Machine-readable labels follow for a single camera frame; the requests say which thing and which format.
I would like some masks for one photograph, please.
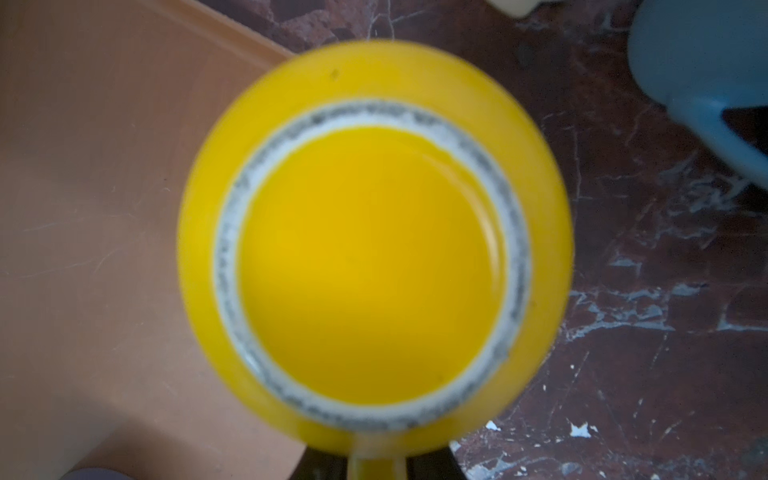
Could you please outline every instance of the marble surface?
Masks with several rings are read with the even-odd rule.
[[[444,49],[544,132],[573,209],[571,302],[528,390],[453,445],[471,480],[768,478],[768,195],[638,90],[638,2],[570,0],[520,21],[480,0],[204,2],[296,52],[351,38]]]

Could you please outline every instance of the white ring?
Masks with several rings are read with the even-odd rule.
[[[494,328],[470,364],[448,385],[405,402],[359,406],[322,396],[280,368],[249,327],[240,301],[237,251],[251,200],[269,175],[304,144],[355,127],[387,127],[416,134],[468,168],[495,206],[508,261],[505,296]],[[446,120],[424,109],[392,101],[331,104],[302,115],[261,144],[233,182],[220,215],[214,251],[214,284],[222,322],[250,371],[277,398],[332,427],[381,432],[430,423],[455,409],[488,381],[507,358],[528,304],[531,254],[525,218],[505,175],[493,158]]]

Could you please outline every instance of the blue mug handle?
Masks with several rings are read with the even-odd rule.
[[[768,105],[768,81],[743,85],[709,84],[672,95],[667,113],[691,129],[712,152],[736,172],[768,190],[768,156],[733,132],[723,120],[727,108]]]

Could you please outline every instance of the blue mug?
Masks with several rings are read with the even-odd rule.
[[[673,121],[768,190],[768,157],[723,121],[726,109],[768,105],[768,0],[645,0],[627,55]]]

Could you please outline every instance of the yellow mug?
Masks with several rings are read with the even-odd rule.
[[[300,55],[219,120],[191,172],[180,284],[208,359],[350,478],[486,422],[568,298],[568,199],[492,79],[405,42]]]

